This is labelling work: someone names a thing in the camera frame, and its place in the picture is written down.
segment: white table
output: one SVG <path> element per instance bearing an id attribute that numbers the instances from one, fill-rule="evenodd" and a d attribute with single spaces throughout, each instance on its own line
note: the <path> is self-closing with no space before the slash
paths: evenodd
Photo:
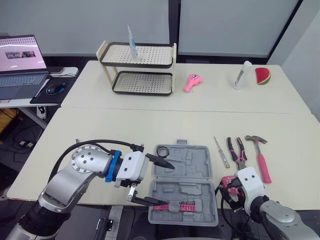
<path id="1" fill-rule="evenodd" d="M 78 74 L 78 68 L 77 67 L 65 67 L 63 72 L 60 74 L 51 74 L 52 76 L 58 76 L 58 75 L 66 75 L 66 74 Z M 38 93 L 42 90 L 42 88 L 47 84 L 49 79 L 47 79 Z M 23 99 L 11 99 L 9 102 L 6 100 L 0 100 L 0 109 L 11 109 L 11 108 L 19 108 L 25 115 L 27 115 L 29 118 L 31 118 L 36 124 L 41 126 L 43 129 L 47 127 L 47 123 L 43 121 L 41 118 L 37 116 L 32 110 L 30 110 L 30 107 L 38 107 L 38 106 L 55 106 L 56 103 L 30 103 L 32 98 L 23 98 Z"/>
<path id="2" fill-rule="evenodd" d="M 271 80 L 257 85 L 254 69 L 267 67 Z M 254 65 L 246 83 L 240 90 L 232 85 L 241 65 L 237 64 L 176 64 L 175 92 L 170 96 L 118 94 L 112 87 L 98 61 L 89 61 L 72 89 L 62 102 L 62 107 L 99 109 L 137 109 L 202 112 L 245 113 L 300 113 L 310 110 L 278 65 Z M 204 77 L 203 83 L 194 86 L 193 92 L 183 91 L 189 74 Z"/>
<path id="3" fill-rule="evenodd" d="M 245 141 L 245 135 L 257 135 L 268 141 L 261 144 L 267 162 L 271 184 L 265 185 L 267 195 L 295 210 L 320 209 L 320 127 L 311 114 L 232 113 L 195 111 L 158 111 L 62 107 L 53 116 L 39 142 L 30 154 L 7 196 L 12 199 L 35 201 L 46 186 L 50 172 L 59 156 L 78 138 L 81 141 L 111 139 L 145 145 L 145 153 L 153 153 L 158 144 L 175 144 L 177 139 L 187 139 L 191 145 L 209 148 L 216 187 L 223 176 L 236 172 L 230 160 L 226 138 L 232 137 L 238 152 L 236 137 L 243 140 L 248 158 L 247 166 L 259 171 L 254 144 Z M 231 168 L 226 169 L 219 156 L 213 136 L 216 136 Z M 128 147 L 105 145 L 122 154 Z M 64 167 L 70 160 L 62 162 Z M 138 196 L 149 195 L 154 179 L 152 165 L 138 185 Z M 96 177 L 82 204 L 128 205 L 128 188 L 114 188 Z"/>

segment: watermelon slice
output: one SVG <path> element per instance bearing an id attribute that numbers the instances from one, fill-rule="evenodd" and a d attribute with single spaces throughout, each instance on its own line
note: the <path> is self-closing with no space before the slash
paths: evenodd
<path id="1" fill-rule="evenodd" d="M 258 85 L 267 84 L 271 78 L 270 70 L 265 67 L 257 67 L 255 69 L 255 73 L 256 73 L 256 83 Z"/>

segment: pink-handled pliers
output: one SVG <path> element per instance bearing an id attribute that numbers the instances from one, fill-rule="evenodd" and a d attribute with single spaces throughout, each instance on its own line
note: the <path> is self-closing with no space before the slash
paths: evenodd
<path id="1" fill-rule="evenodd" d="M 238 170 L 244 169 L 246 168 L 246 161 L 247 161 L 247 156 L 245 153 L 245 148 L 244 145 L 240 139 L 240 137 L 236 138 L 236 141 L 239 144 L 239 148 L 240 148 L 240 156 L 238 156 L 234 150 L 234 148 L 232 147 L 232 143 L 231 143 L 231 137 L 227 138 L 227 143 L 228 143 L 228 148 L 229 151 L 231 153 L 232 156 L 232 160 L 234 162 L 236 162 L 237 166 L 238 166 Z"/>

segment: laptop keyboard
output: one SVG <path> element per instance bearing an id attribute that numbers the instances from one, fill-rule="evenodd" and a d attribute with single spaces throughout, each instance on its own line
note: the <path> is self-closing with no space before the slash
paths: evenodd
<path id="1" fill-rule="evenodd" d="M 18 76 L 0 76 L 1 87 L 16 87 L 26 85 L 38 85 L 44 79 L 46 74 L 30 74 Z"/>

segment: laptop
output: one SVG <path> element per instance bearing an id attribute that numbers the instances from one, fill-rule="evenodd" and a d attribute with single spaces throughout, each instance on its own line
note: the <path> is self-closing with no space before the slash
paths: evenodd
<path id="1" fill-rule="evenodd" d="M 0 37 L 0 100 L 34 97 L 48 74 L 34 35 Z"/>

